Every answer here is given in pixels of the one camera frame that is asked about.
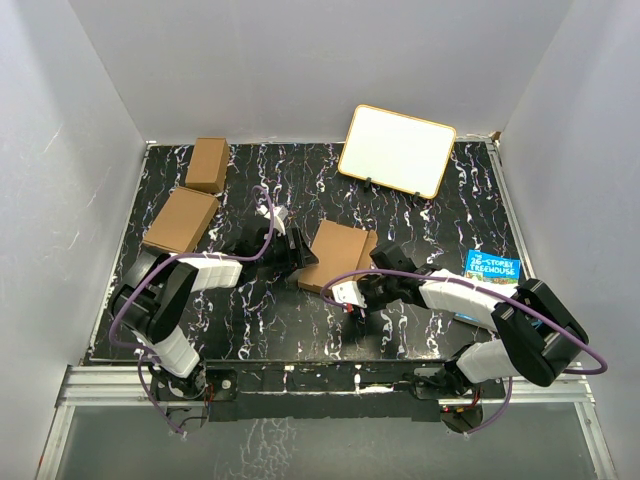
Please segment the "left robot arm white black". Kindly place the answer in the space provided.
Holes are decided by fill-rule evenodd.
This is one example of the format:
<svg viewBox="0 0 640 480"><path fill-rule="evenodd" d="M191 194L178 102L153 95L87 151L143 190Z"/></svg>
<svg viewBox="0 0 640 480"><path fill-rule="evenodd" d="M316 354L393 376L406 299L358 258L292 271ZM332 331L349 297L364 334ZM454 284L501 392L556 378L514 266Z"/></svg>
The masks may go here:
<svg viewBox="0 0 640 480"><path fill-rule="evenodd" d="M193 293L230 289L253 280L262 269L293 274L319 259L301 230L269 232L265 219L245 226L221 254L176 259L156 248L143 250L112 294L109 309L142 346L154 352L152 376L183 399L197 399L206 388L206 362L190 345L179 320Z"/></svg>

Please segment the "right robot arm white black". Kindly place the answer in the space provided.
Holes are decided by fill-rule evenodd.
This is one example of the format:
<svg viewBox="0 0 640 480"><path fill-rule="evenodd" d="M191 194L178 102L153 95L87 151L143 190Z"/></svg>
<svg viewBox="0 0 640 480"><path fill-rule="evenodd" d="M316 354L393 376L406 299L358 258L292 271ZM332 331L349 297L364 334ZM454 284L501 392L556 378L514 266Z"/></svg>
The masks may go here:
<svg viewBox="0 0 640 480"><path fill-rule="evenodd" d="M512 376L548 387L580 353L577 343L589 343L585 330L540 280L492 284L428 264L418 267L393 242L374 248L370 257L382 271L357 280L366 310L401 301L466 316L497 333L496 340L462 347L429 378L448 393L466 397L485 381Z"/></svg>

